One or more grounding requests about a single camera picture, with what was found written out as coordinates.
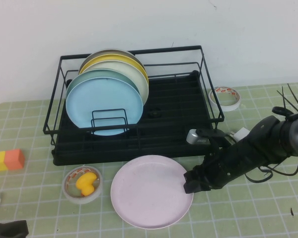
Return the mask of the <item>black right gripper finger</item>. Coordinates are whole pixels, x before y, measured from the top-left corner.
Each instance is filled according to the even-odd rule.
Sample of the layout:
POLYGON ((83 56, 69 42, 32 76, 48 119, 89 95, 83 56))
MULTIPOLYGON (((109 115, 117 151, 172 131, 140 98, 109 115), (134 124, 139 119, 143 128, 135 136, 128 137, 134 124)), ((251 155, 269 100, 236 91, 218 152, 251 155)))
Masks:
POLYGON ((184 184, 184 190, 187 194, 197 193, 201 191, 210 191, 211 188, 207 183, 199 181, 186 181, 184 184))
POLYGON ((204 170, 190 170, 184 174, 186 183, 205 183, 205 174, 204 170))

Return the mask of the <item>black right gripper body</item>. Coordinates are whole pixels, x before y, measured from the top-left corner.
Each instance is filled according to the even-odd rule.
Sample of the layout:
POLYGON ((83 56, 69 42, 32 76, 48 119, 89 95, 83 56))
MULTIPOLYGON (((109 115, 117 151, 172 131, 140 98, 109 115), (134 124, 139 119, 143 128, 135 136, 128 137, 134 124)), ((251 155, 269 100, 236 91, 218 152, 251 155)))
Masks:
POLYGON ((206 156, 193 170, 204 170, 205 180, 211 189, 220 189, 230 181, 253 169, 253 149, 249 143, 238 142, 206 156))

